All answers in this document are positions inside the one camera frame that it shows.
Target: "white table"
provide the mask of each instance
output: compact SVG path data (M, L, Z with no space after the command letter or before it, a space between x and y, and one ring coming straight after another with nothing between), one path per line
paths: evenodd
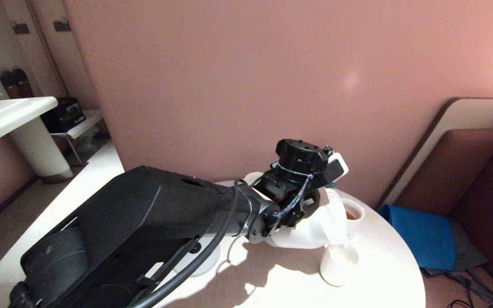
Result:
M233 181L219 184L231 186ZM404 240L368 205L337 192L366 209L365 220L351 240L359 263L350 284L333 287L323 281L319 275L323 248L275 248L227 237L214 269L188 279L155 307L424 308L423 279Z
M68 130L66 133L51 133L51 136L53 137L66 138L80 166L83 165L83 162L81 161L81 158L79 158L79 155L77 154L77 151L74 147L74 143L71 141L71 139L75 140L79 138L79 136L83 135L88 129L102 120L102 112L100 110L84 110L83 115L85 116L85 120L70 128L70 130Z
M107 181L122 173L112 144L104 146L88 166L49 205L0 262L0 308L16 282L25 278L20 256ZM358 201L338 191L341 197ZM242 308L397 307L424 308L425 290L416 261L397 232L368 206L366 218L352 239L360 260L354 281L343 287L326 284L318 273L319 249L285 249L246 238L224 238L217 266L188 279L156 307Z

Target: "blue cushion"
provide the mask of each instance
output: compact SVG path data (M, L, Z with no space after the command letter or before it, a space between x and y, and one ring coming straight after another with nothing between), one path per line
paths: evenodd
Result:
M384 205L378 212L403 237L419 267L454 269L456 247L448 218L394 205Z

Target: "round table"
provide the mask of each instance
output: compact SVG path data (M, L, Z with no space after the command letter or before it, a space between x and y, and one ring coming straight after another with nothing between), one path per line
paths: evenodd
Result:
M231 186L233 181L219 184ZM401 236L373 209L336 191L366 209L364 222L351 240L359 262L347 285L333 287L321 278L324 248L276 248L251 244L244 237L225 237L217 265L200 277L189 278L155 307L424 308L422 276Z

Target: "floor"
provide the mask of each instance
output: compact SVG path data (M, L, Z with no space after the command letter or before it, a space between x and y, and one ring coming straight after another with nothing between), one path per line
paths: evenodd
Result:
M474 272L481 278L483 282L493 291L493 278L482 267L475 267ZM469 277L467 273L461 273L464 277ZM437 275L435 277L427 278L423 275L423 284L425 286L426 294L426 308L444 308L453 300L467 299L467 292L463 285L446 278L444 275ZM479 296L471 293L473 299L473 305L476 308L485 308L489 304L484 302ZM464 308L464 305L455 304L454 308Z
M16 242L14 242L14 239L8 240L8 245L11 245L11 247L6 253L3 252L4 256L2 258L0 257L0 307L8 307L8 294L17 282L25 279L24 271L20 266L21 256L57 223L66 218L68 214L84 203L108 181L123 172L123 166L119 160L117 150L110 140L88 160L88 164L76 174L73 180L68 181L67 185L62 187L63 189L60 193L53 194L56 197L47 197L45 205L47 202L50 204L29 227L26 224L27 229L23 233L21 231L17 232L12 228L10 229L11 234L7 235L3 233L3 230L7 228L3 228L1 225L6 222L0 223L1 238L7 236L18 237ZM26 202L28 205L39 203L39 197L30 197L29 200Z
M107 140L99 142L98 148L101 148L106 142ZM93 154L94 152L82 152L80 158L86 162ZM72 166L71 170L74 175L77 175L85 167L75 166L77 159L73 153L67 154L66 160ZM0 214L0 260L70 182L71 179L63 183L47 185L41 180L37 180L2 211Z

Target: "sink pedestal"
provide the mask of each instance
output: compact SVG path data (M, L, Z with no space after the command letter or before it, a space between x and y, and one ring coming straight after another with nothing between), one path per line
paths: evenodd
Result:
M43 183L60 183L74 176L40 117L11 131L10 136Z

